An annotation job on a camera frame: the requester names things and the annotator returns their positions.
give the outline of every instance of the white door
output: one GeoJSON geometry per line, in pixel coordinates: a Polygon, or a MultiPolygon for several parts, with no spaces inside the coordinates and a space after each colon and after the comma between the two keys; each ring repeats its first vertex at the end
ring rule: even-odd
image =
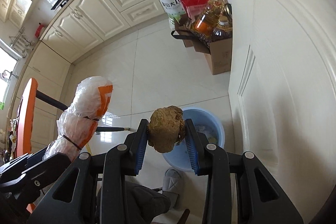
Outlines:
{"type": "Polygon", "coordinates": [[[305,223],[336,180],[336,0],[231,0],[236,153],[250,150],[305,223]]]}
{"type": "Polygon", "coordinates": [[[70,63],[84,54],[79,47],[66,39],[60,31],[52,26],[42,41],[70,63]]]}
{"type": "Polygon", "coordinates": [[[111,0],[74,0],[70,8],[104,41],[130,27],[111,0]]]}
{"type": "Polygon", "coordinates": [[[57,85],[63,86],[70,63],[46,44],[40,43],[28,66],[57,85]]]}
{"type": "Polygon", "coordinates": [[[82,52],[87,52],[103,42],[70,7],[66,8],[59,16],[53,27],[68,40],[78,46],[82,52]]]}
{"type": "Polygon", "coordinates": [[[37,107],[34,109],[33,131],[31,141],[48,145],[54,140],[56,116],[45,112],[37,107]]]}

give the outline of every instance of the black rubber band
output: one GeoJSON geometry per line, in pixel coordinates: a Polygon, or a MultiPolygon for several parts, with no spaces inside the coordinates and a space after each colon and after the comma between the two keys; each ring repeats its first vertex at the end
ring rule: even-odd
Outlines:
{"type": "Polygon", "coordinates": [[[72,140],[70,140],[66,135],[62,135],[63,138],[71,142],[74,146],[76,146],[79,150],[82,150],[83,148],[80,148],[78,145],[76,145],[72,140]]]}

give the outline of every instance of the red object on wall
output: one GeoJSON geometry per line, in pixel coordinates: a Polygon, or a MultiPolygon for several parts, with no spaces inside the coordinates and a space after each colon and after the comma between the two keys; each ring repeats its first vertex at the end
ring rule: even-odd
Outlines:
{"type": "Polygon", "coordinates": [[[41,24],[41,23],[39,23],[39,26],[38,26],[38,28],[37,28],[37,30],[35,32],[35,37],[38,38],[40,36],[41,30],[42,30],[43,27],[44,27],[44,25],[41,24]]]}

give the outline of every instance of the cooking oil bottle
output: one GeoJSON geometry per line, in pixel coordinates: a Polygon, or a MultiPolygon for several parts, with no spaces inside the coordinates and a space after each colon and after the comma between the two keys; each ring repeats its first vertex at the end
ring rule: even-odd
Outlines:
{"type": "Polygon", "coordinates": [[[213,29],[217,26],[218,19],[225,14],[225,4],[227,0],[209,0],[203,12],[195,22],[194,29],[199,33],[210,36],[213,29]]]}

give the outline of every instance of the ginger root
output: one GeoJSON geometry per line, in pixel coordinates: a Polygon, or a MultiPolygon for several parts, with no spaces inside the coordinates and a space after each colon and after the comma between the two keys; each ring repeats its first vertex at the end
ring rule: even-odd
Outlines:
{"type": "Polygon", "coordinates": [[[148,124],[148,144],[159,153],[173,150],[185,137],[182,109],[177,106],[158,108],[148,124]]]}

